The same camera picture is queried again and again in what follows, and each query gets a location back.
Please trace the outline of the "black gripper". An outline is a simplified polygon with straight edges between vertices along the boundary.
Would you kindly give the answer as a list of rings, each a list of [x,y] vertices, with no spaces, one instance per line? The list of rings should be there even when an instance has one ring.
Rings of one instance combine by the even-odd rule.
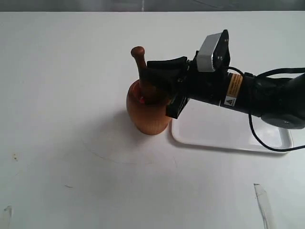
[[[229,51],[224,53],[224,60],[220,68],[212,73],[197,71],[197,56],[198,54],[191,61],[186,77],[178,83],[178,93],[167,105],[166,115],[177,119],[190,99],[243,112],[243,108],[238,105],[224,104],[233,76],[232,73],[228,73]],[[171,60],[147,62],[144,79],[155,88],[155,100],[161,100],[177,91],[177,80],[181,74],[181,69],[186,66],[187,60],[187,57],[183,56]]]

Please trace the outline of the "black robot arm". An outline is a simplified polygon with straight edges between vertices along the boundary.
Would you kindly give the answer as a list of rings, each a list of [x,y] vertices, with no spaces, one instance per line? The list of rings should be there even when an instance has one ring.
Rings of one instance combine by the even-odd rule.
[[[264,122],[285,129],[305,126],[305,76],[269,78],[249,73],[228,72],[230,54],[217,59],[216,71],[197,70],[197,59],[180,57],[145,62],[136,59],[140,79],[165,92],[172,102],[166,114],[177,118],[187,99],[213,104],[241,113],[250,113]]]

